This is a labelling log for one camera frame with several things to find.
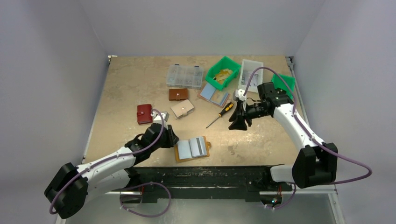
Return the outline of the mustard yellow card holder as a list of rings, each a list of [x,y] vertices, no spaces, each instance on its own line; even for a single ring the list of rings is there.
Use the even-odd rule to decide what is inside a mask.
[[[180,140],[175,145],[176,162],[191,161],[203,157],[209,157],[212,145],[205,136]]]

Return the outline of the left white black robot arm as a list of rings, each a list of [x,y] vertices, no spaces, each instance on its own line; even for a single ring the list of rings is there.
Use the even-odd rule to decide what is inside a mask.
[[[91,199],[113,190],[143,189],[134,165],[145,161],[159,148],[172,148],[179,142],[171,125],[153,123],[114,153],[99,160],[74,166],[64,164],[44,195],[50,214],[62,219],[75,215]]]

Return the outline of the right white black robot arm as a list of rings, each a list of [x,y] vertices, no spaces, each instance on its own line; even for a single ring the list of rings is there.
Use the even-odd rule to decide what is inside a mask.
[[[245,90],[235,91],[236,107],[229,122],[230,130],[247,130],[252,120],[265,116],[273,117],[286,131],[297,150],[293,165],[275,165],[269,169],[271,182],[295,183],[299,188],[330,184],[336,179],[337,147],[325,143],[302,120],[294,108],[294,102],[272,82],[257,87],[260,101],[247,104]]]

